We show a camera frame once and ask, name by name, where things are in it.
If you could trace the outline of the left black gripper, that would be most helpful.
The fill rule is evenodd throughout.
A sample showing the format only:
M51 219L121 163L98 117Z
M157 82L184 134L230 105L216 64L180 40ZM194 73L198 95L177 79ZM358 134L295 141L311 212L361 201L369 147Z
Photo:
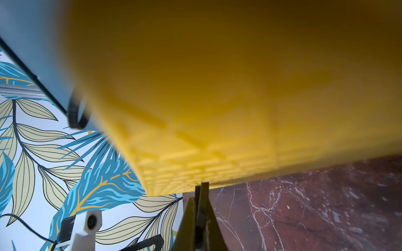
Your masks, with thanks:
M171 248L172 251L194 251L196 228L196 203L193 198L187 202L186 210L181 221L178 234ZM164 245L162 236L156 235L140 243L129 245L120 251L141 251L144 248L155 246L155 251L161 251Z

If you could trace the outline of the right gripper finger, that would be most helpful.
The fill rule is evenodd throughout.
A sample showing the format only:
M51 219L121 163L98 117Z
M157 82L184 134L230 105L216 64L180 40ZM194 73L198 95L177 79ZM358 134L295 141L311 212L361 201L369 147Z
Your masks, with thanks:
M217 218L209 200L209 183L195 188L195 250L227 251Z

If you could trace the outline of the teal yellow drawer cabinet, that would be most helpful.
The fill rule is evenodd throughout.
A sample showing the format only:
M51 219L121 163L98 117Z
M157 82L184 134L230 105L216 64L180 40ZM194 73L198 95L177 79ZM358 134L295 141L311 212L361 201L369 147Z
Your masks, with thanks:
M402 150L401 1L1 1L1 42L151 196Z

